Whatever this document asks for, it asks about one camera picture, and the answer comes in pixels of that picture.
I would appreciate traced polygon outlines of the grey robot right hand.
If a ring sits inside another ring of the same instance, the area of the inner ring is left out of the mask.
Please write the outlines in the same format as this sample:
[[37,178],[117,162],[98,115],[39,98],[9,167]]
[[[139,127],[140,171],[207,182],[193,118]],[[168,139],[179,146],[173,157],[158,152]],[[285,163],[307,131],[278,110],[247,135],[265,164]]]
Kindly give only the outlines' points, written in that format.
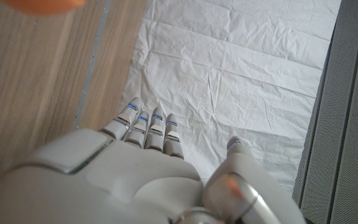
[[203,182],[177,118],[134,98],[99,131],[78,129],[0,178],[0,223],[304,223],[237,136]]

